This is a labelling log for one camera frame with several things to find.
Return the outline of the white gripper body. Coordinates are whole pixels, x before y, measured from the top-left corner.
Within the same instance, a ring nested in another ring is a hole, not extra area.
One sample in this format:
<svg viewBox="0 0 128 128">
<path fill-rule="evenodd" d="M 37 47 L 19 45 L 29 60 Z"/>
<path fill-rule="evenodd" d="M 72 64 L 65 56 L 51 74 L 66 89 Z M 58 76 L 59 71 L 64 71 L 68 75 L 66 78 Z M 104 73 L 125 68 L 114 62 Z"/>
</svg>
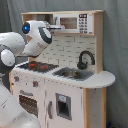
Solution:
<svg viewBox="0 0 128 128">
<path fill-rule="evenodd" d="M 63 25 L 51 25 L 48 22 L 45 22 L 46 28 L 50 32 L 58 32 L 58 31 L 64 31 L 64 26 Z"/>
</svg>

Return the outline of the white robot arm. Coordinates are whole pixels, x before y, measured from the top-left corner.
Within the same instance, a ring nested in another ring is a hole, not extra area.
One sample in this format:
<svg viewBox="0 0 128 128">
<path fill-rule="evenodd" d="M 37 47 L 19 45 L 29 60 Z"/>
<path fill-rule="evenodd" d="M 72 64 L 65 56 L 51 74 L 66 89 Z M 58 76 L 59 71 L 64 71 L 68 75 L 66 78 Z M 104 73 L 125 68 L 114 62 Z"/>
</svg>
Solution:
<svg viewBox="0 0 128 128">
<path fill-rule="evenodd" d="M 52 43 L 51 33 L 64 29 L 47 21 L 26 21 L 22 32 L 31 37 L 28 43 L 16 32 L 0 33 L 0 128 L 41 128 L 38 118 L 28 113 L 3 85 L 2 77 L 15 67 L 18 56 L 38 57 Z"/>
</svg>

